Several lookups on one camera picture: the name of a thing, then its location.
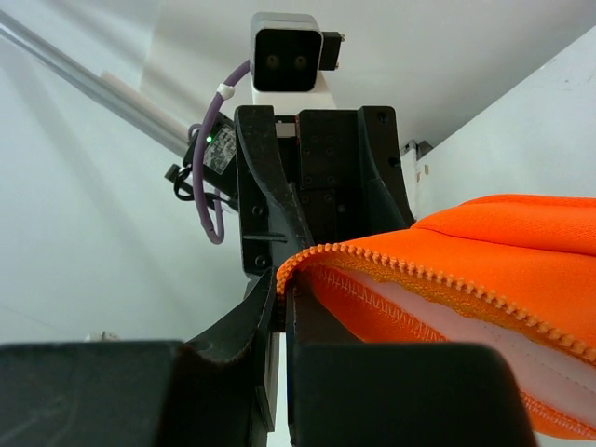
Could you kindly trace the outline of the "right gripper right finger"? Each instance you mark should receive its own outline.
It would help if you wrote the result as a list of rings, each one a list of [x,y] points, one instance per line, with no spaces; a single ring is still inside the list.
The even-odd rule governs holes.
[[[364,344],[304,283],[286,293],[294,446],[533,446],[505,360],[485,345]]]

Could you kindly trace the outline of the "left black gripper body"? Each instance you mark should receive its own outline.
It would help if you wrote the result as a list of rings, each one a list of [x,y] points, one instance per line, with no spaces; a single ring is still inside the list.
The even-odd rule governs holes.
[[[367,221],[357,111],[274,113],[283,168],[297,187],[312,246],[390,232],[373,231]]]

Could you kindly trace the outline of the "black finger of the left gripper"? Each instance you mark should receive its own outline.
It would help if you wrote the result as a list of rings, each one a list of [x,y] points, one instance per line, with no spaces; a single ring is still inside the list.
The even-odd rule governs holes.
[[[312,246],[314,238],[283,168],[274,109],[240,106],[234,121],[242,266],[257,278]]]

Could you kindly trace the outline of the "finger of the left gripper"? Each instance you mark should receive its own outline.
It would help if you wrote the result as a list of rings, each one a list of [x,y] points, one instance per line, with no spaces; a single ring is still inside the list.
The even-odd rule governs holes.
[[[407,229],[415,219],[402,172],[395,110],[390,106],[362,106],[357,116],[369,227],[373,231]]]

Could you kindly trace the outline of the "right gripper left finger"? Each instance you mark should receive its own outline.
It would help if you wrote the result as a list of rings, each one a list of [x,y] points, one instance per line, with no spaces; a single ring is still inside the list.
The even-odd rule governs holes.
[[[1,348],[5,446],[264,446],[275,427],[275,275],[187,342]]]

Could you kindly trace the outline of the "orange zip jacket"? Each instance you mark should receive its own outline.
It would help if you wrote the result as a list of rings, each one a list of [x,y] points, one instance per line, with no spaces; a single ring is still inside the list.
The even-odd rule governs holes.
[[[535,431],[594,440],[592,198],[476,198],[405,230],[300,251],[278,270],[278,296],[298,278],[364,342],[497,350]]]

